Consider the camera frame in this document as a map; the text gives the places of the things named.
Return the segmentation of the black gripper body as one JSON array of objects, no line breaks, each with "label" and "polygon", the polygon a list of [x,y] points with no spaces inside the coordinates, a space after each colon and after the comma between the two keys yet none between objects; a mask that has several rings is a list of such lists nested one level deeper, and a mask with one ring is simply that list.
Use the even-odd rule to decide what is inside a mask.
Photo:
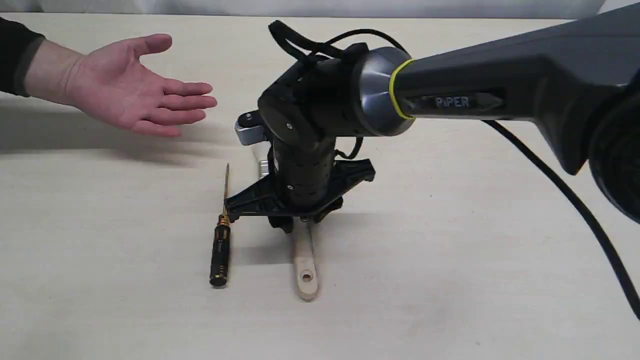
[{"label": "black gripper body", "polygon": [[337,160],[336,138],[325,137],[310,152],[278,137],[267,153],[269,173],[225,200],[231,223],[241,217],[267,217],[273,228],[293,230],[294,218],[320,223],[342,208],[343,195],[376,172],[369,159]]}]

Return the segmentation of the forearm with dark sleeve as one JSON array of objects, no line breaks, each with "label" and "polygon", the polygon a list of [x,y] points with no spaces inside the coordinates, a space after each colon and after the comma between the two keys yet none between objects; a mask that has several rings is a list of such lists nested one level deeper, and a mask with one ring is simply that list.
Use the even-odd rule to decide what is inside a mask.
[{"label": "forearm with dark sleeve", "polygon": [[4,93],[73,106],[69,85],[83,57],[23,23],[0,21],[0,90]]}]

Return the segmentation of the dark grey Piper robot arm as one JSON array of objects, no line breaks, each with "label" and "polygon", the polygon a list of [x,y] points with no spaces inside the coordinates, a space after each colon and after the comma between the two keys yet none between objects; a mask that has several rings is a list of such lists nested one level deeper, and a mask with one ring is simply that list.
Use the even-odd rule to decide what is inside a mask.
[{"label": "dark grey Piper robot arm", "polygon": [[639,5],[421,59],[403,48],[337,48],[275,20],[295,63],[238,118],[244,145],[270,142],[269,173],[226,199],[231,223],[315,223],[372,182],[370,160],[336,160],[337,138],[393,137],[419,118],[534,123],[569,174],[589,163],[606,198],[639,220]]}]

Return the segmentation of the open bare human hand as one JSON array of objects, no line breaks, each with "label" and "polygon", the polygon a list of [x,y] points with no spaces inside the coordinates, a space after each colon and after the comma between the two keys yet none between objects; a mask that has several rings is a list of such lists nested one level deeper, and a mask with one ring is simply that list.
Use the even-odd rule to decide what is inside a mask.
[{"label": "open bare human hand", "polygon": [[140,135],[174,138],[217,105],[212,86],[158,75],[141,57],[171,48],[168,34],[122,39],[82,55],[65,80],[69,105],[93,119]]}]

